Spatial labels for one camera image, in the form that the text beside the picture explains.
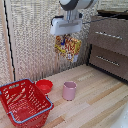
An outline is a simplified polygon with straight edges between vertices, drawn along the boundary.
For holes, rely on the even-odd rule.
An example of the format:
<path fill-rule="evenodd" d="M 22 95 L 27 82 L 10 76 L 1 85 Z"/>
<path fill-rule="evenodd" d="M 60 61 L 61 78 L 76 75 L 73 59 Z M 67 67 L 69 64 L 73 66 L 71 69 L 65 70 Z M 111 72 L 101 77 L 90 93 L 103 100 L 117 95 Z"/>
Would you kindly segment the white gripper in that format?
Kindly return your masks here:
<path fill-rule="evenodd" d="M 82 20 L 73 21 L 64 20 L 63 18 L 53 18 L 51 20 L 50 33 L 54 36 L 72 34 L 79 32 L 82 28 Z"/>

